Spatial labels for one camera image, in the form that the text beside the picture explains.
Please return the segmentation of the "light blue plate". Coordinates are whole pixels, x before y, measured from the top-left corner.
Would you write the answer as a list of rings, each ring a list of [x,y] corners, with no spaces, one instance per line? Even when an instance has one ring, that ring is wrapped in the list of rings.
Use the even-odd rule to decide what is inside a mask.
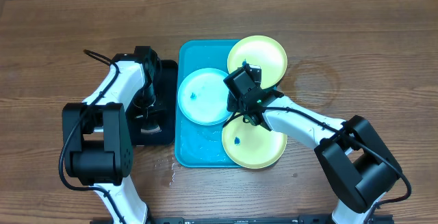
[[[184,116],[199,125],[217,125],[226,121],[229,89],[223,80],[228,74],[214,68],[190,73],[181,83],[177,101]]]

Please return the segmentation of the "green brown sponge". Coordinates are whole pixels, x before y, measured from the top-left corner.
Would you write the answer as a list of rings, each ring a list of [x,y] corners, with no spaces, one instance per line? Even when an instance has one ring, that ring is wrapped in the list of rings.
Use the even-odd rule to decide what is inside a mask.
[[[143,122],[140,132],[142,134],[156,134],[157,132],[160,132],[161,128],[157,121],[145,121]]]

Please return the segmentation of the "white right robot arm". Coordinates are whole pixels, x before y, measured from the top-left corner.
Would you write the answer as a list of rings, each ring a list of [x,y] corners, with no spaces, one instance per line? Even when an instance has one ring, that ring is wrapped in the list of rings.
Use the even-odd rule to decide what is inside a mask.
[[[334,119],[294,103],[277,90],[228,96],[227,107],[251,125],[292,137],[312,149],[339,199],[331,223],[374,223],[383,196],[402,169],[376,130],[355,115]]]

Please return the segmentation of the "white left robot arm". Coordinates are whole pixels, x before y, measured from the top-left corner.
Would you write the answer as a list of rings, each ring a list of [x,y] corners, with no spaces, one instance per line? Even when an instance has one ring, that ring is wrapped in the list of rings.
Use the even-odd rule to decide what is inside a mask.
[[[130,176],[133,145],[126,112],[135,98],[143,119],[154,106],[160,59],[150,46],[113,58],[87,49],[84,53],[109,66],[109,73],[89,97],[62,110],[60,180],[70,190],[95,192],[115,223],[146,223],[148,207]]]

